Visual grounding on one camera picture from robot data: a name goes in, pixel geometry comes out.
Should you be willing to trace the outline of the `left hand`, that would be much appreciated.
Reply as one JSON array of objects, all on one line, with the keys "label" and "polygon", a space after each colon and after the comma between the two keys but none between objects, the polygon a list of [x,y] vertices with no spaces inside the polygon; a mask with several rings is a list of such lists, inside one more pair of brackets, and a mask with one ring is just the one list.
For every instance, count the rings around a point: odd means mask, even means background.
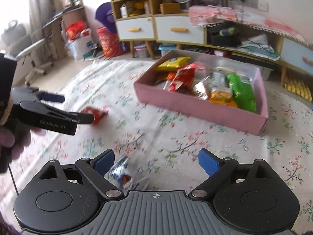
[{"label": "left hand", "polygon": [[20,157],[25,147],[31,143],[31,133],[37,135],[45,135],[46,131],[40,128],[32,127],[20,139],[16,139],[14,134],[6,127],[1,126],[1,154],[5,149],[9,149],[10,160],[16,160]]}]

